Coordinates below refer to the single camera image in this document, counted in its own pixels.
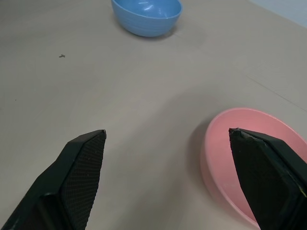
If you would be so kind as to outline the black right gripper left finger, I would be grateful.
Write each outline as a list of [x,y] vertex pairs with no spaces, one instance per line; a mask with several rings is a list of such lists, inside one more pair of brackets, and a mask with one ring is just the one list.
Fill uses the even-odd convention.
[[4,230],[83,230],[99,187],[106,131],[69,141],[28,189]]

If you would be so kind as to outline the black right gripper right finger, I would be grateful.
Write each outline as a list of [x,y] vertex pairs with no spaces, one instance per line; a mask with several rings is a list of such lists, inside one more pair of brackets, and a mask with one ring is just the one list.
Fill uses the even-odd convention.
[[229,129],[240,187],[262,230],[307,228],[307,164],[281,139]]

